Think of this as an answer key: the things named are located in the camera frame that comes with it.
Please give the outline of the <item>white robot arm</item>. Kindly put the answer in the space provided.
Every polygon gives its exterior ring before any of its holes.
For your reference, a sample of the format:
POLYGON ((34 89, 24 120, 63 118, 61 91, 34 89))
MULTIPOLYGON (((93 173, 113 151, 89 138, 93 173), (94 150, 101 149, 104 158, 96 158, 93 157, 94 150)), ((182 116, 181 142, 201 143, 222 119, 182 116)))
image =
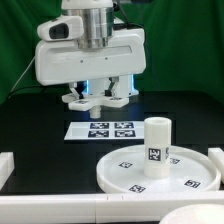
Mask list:
POLYGON ((132 95, 146 68, 145 32, 114 18, 113 0, 62 0, 62 14, 37 28, 36 77, 47 85, 86 81, 91 95, 132 95))

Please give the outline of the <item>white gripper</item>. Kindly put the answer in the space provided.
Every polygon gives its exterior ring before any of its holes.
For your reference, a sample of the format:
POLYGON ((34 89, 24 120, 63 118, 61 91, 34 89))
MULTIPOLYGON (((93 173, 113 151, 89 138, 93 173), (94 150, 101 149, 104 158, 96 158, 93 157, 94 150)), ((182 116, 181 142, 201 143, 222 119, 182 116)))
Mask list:
POLYGON ((143 29, 123 29, 114 32, 108 46, 79 49, 76 41, 40 41, 36 48, 36 77, 42 85, 69 83, 73 97, 80 99, 77 82, 108 78, 106 97, 114 96, 117 76, 140 74, 146 68, 143 29))

